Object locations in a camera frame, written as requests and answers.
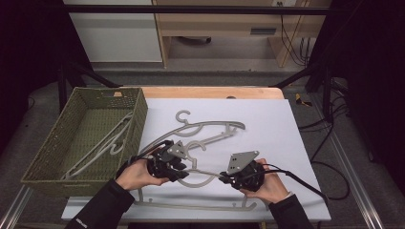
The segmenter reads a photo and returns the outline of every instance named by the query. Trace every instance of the green woven basket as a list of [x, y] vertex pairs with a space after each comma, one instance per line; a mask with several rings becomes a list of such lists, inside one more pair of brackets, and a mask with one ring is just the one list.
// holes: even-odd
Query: green woven basket
[[[93, 196], [114, 177], [123, 161], [138, 153], [147, 111], [141, 88], [75, 88], [21, 182], [51, 197]], [[117, 141], [117, 148], [122, 147], [119, 153], [106, 152], [77, 177], [61, 179], [131, 112], [129, 127]]]

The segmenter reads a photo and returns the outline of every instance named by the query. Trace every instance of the gray floor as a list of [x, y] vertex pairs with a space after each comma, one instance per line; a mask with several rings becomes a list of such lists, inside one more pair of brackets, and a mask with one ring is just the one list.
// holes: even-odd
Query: gray floor
[[[97, 70], [107, 78], [124, 85], [267, 86], [280, 82], [302, 68], [289, 61], [285, 68], [280, 69], [276, 66], [271, 52], [266, 51], [269, 51], [269, 45], [265, 38], [213, 37], [210, 44], [175, 39], [167, 69], [155, 64], [116, 63], [98, 65]], [[88, 78], [86, 80], [95, 87], [99, 86]], [[314, 106], [295, 103], [296, 93], [300, 93], [305, 101], [318, 97], [318, 94], [305, 94], [302, 88], [305, 80], [299, 80], [284, 89], [284, 95], [290, 101], [298, 126], [320, 119]], [[0, 156], [0, 216], [4, 216], [11, 206], [21, 187], [19, 179], [58, 117], [56, 84], [35, 91], [31, 98], [31, 109], [26, 113], [8, 148]], [[405, 228], [405, 198], [396, 188], [385, 167], [369, 162], [367, 149], [351, 119], [344, 114], [338, 116], [335, 119], [334, 132], [358, 173], [384, 227]], [[309, 156], [313, 155], [325, 133], [302, 133]], [[341, 169], [334, 151], [328, 140], [317, 160]], [[344, 181], [335, 172], [319, 165], [313, 165], [313, 169], [324, 193], [332, 197], [344, 194]], [[33, 228], [34, 223], [40, 222], [49, 223], [50, 228], [56, 228], [56, 224], [64, 223], [60, 216], [66, 201], [65, 198], [48, 198], [34, 192], [18, 226]], [[329, 209], [332, 220], [322, 223], [322, 228], [369, 228], [352, 194], [344, 200], [331, 200]]]

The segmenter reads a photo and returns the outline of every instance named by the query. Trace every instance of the white tabletop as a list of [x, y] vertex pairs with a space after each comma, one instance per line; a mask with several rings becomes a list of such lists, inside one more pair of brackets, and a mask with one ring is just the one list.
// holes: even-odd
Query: white tabletop
[[[237, 129], [235, 135], [190, 150], [198, 160], [198, 168], [219, 173], [226, 171], [230, 155], [234, 153], [259, 151], [257, 158], [266, 158], [268, 163], [296, 176], [319, 190], [309, 157], [298, 132], [289, 103], [285, 99], [196, 99], [196, 98], [147, 98], [148, 115], [140, 148], [181, 127], [175, 116], [180, 110], [181, 118], [189, 123], [203, 121], [239, 121], [245, 130]], [[203, 140], [224, 131], [224, 126], [204, 127], [197, 135], [167, 139]], [[280, 174], [286, 187], [297, 195], [310, 220], [330, 220], [324, 201], [312, 191], [290, 177]], [[191, 174], [184, 181], [200, 183], [205, 175]], [[258, 199], [248, 199], [225, 185], [217, 178], [202, 188], [188, 188], [178, 182], [169, 182], [161, 187], [147, 186], [142, 189], [144, 205], [133, 205], [122, 217], [123, 221], [268, 221], [271, 213]], [[139, 192], [132, 194], [139, 200]], [[90, 198], [70, 198], [63, 219], [73, 218]]]

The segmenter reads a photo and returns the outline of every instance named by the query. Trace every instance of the wall outlet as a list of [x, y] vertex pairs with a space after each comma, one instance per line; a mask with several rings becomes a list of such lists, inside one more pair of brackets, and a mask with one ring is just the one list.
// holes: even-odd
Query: wall outlet
[[297, 0], [273, 0], [271, 2], [272, 7], [295, 7]]

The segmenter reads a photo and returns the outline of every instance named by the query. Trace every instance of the hand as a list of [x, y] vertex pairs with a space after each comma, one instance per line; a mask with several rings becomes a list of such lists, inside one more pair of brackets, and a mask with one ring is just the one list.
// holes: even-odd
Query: hand
[[169, 181], [168, 178], [152, 177], [148, 172], [146, 163], [146, 159], [135, 161], [122, 172], [117, 178], [116, 183], [123, 189], [130, 191], [150, 184], [161, 186], [163, 183]]
[[[270, 170], [268, 165], [265, 165], [267, 162], [264, 158], [258, 159], [256, 162], [262, 164], [265, 170]], [[248, 198], [259, 198], [266, 203], [277, 203], [288, 195], [286, 187], [276, 173], [265, 174], [265, 181], [258, 191], [251, 192], [246, 189], [240, 191]]]

